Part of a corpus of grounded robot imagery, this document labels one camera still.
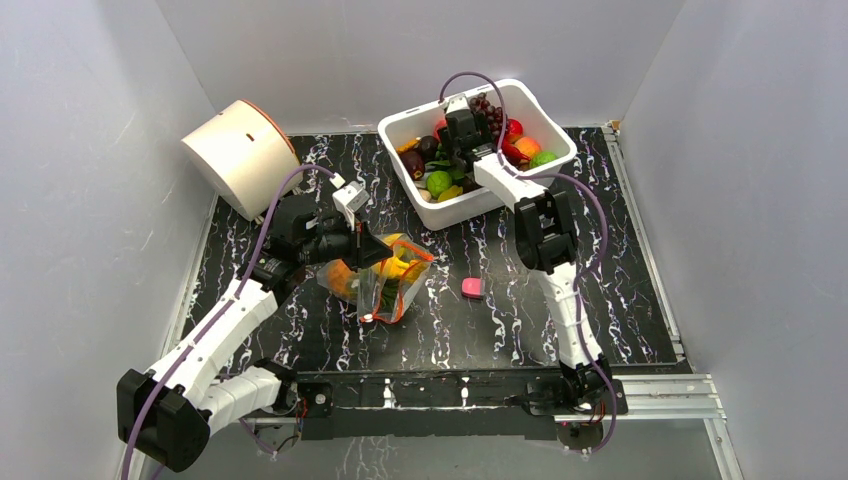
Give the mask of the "clear zip top bag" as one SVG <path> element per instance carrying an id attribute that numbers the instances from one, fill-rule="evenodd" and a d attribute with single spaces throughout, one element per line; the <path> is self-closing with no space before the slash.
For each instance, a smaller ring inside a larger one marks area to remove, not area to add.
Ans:
<path id="1" fill-rule="evenodd" d="M 425 283 L 432 262 L 414 282 L 387 280 L 371 271 L 370 268 L 357 271 L 359 273 L 359 285 L 355 301 L 339 298 L 328 290 L 325 280 L 328 263 L 318 270 L 316 277 L 317 283 L 333 296 L 354 305 L 357 309 L 357 316 L 362 323 L 379 321 L 385 324 L 395 324 L 403 318 L 407 309 L 413 304 L 415 296 Z"/>

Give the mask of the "yellow banana bunch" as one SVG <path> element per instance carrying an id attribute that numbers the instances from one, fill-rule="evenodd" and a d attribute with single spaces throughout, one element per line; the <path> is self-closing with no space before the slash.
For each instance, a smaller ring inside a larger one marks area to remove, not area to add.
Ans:
<path id="1" fill-rule="evenodd" d="M 390 258 L 370 267 L 371 271 L 382 278 L 414 282 L 433 261 L 433 255 L 414 243 L 406 234 L 386 234 L 380 236 L 380 239 L 393 251 Z"/>

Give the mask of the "orange toy pineapple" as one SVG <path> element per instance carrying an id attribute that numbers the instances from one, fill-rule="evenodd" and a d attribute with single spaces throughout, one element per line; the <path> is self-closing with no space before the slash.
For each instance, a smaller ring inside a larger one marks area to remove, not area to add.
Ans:
<path id="1" fill-rule="evenodd" d="M 359 273 L 351 270 L 342 260 L 334 260 L 326 265 L 325 280 L 332 294 L 348 301 L 357 299 Z"/>

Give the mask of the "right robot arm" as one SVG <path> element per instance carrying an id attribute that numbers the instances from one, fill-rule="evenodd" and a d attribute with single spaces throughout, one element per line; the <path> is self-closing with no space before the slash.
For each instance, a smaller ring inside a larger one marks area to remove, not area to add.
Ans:
<path id="1" fill-rule="evenodd" d="M 582 311 L 567 195 L 507 165 L 482 113 L 461 107 L 446 113 L 445 121 L 438 136 L 449 159 L 513 213 L 516 251 L 539 283 L 556 329 L 563 380 L 554 404 L 590 413 L 611 389 L 611 371 Z"/>

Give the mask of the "dark purple mangosteen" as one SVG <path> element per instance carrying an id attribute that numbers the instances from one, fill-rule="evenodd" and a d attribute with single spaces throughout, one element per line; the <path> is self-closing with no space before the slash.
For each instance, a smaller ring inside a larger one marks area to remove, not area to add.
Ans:
<path id="1" fill-rule="evenodd" d="M 417 146 L 416 152 L 422 157 L 425 163 L 434 161 L 438 154 L 440 141 L 431 135 L 423 136 Z"/>

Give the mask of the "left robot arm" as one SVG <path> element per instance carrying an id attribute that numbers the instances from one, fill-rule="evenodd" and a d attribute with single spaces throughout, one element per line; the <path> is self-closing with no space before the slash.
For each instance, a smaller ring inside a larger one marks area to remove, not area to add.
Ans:
<path id="1" fill-rule="evenodd" d="M 335 212 L 324 215 L 314 199 L 294 195 L 268 210 L 249 262 L 217 305 L 163 358 L 119 380 L 118 434 L 128 451 L 182 472 L 229 424 L 257 410 L 286 416 L 297 408 L 298 375 L 273 360 L 216 379 L 249 334 L 304 281 L 307 267 L 340 260 L 357 271 L 391 256 L 361 217 L 367 201 L 365 193 L 348 197 L 339 191 Z"/>

